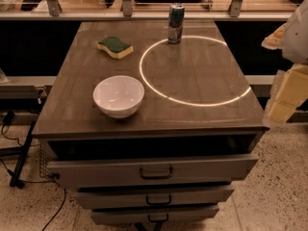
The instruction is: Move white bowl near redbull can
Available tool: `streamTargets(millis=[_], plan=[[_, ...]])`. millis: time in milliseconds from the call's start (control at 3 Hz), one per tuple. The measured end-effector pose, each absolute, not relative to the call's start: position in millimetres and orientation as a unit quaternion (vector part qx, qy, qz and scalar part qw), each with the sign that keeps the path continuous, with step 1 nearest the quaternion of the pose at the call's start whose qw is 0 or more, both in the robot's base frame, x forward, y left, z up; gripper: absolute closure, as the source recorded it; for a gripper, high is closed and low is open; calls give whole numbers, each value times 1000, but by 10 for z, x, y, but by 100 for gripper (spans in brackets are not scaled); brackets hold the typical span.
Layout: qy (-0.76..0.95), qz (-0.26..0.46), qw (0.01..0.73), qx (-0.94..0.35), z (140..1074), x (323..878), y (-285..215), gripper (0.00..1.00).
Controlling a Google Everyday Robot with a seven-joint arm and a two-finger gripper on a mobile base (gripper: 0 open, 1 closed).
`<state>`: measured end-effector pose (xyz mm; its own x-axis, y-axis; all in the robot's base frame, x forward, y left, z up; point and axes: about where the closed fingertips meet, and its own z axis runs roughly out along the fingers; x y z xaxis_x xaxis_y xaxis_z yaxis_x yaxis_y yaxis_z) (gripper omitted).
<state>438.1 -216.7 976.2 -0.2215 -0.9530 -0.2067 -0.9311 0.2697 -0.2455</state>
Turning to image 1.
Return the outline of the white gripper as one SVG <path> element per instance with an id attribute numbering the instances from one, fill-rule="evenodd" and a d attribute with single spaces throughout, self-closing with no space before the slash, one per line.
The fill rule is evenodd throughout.
<path id="1" fill-rule="evenodd" d="M 268 122 L 285 123 L 308 99 L 308 0 L 300 4 L 286 24 L 264 38 L 261 46 L 269 50 L 282 48 L 283 57 L 297 63 L 287 71 L 277 71 L 265 108 Z"/>

